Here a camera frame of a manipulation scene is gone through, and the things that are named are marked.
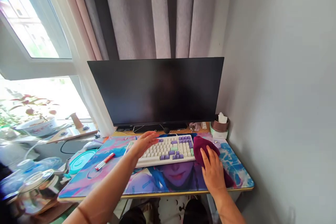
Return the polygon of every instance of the hand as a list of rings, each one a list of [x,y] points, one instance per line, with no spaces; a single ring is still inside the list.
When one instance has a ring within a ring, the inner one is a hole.
[[[201,154],[205,166],[205,169],[202,167],[202,173],[209,192],[213,197],[215,197],[216,195],[226,191],[223,164],[214,150],[210,149],[208,145],[206,146],[206,149],[208,150],[209,159],[204,150],[201,148]]]
[[[132,145],[129,152],[132,152],[137,159],[141,158],[149,147],[159,142],[156,137],[160,135],[156,131],[147,131],[143,133]]]

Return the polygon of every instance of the red marker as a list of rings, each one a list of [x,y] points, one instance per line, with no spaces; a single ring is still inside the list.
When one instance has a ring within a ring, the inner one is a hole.
[[[110,161],[113,157],[115,156],[115,154],[112,152],[110,155],[107,156],[107,158],[105,158],[103,161],[101,161],[96,167],[96,171],[99,171],[108,161]]]

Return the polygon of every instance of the dark red cloth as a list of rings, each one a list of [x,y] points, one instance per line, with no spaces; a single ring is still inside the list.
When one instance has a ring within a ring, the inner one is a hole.
[[[218,156],[220,155],[218,148],[212,142],[210,142],[209,140],[206,140],[206,139],[204,139],[200,136],[195,136],[194,137],[195,159],[202,167],[204,167],[204,162],[203,162],[203,157],[202,157],[202,154],[201,154],[201,148],[204,150],[205,154],[209,158],[207,145],[210,147],[210,149],[213,149],[217,153]],[[234,181],[229,176],[229,174],[227,174],[226,170],[225,169],[223,169],[223,170],[224,170],[224,180],[225,180],[226,188],[232,187],[235,184]]]

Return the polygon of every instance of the keyboard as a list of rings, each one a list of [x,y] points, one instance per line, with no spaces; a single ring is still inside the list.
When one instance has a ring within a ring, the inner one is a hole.
[[[195,160],[194,143],[191,135],[167,136],[158,139],[159,142],[151,146],[145,154],[139,158],[135,168]],[[131,141],[128,144],[126,152],[132,147],[135,141]]]

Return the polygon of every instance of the desk mat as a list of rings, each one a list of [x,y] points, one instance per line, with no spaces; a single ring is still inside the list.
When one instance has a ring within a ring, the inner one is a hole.
[[[210,141],[212,140],[211,133],[191,134],[192,138],[197,135]],[[139,136],[110,137],[82,170],[65,186],[58,197],[65,199],[87,196],[121,159],[128,143],[136,140],[137,137]],[[232,188],[253,187],[253,180],[227,141],[217,141],[222,146],[219,149],[219,157],[223,162],[224,168],[235,182]],[[95,166],[111,152],[115,153],[115,158],[97,172]],[[196,161],[191,161],[135,169],[126,186],[124,195],[204,190],[207,190],[207,187],[203,179],[201,166]]]

